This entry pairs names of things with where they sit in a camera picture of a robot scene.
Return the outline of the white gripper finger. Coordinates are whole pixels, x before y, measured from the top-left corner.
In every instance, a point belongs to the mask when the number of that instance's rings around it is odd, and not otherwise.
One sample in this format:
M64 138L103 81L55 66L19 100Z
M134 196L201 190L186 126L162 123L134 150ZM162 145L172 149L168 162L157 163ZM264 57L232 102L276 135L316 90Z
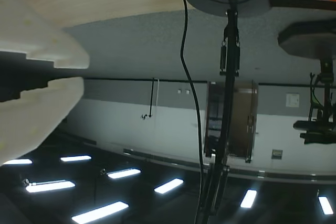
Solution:
M1 51L48 61L57 69L87 69L90 57L69 34L18 0L1 0Z
M41 145L84 94L81 77L49 81L1 102L1 165Z

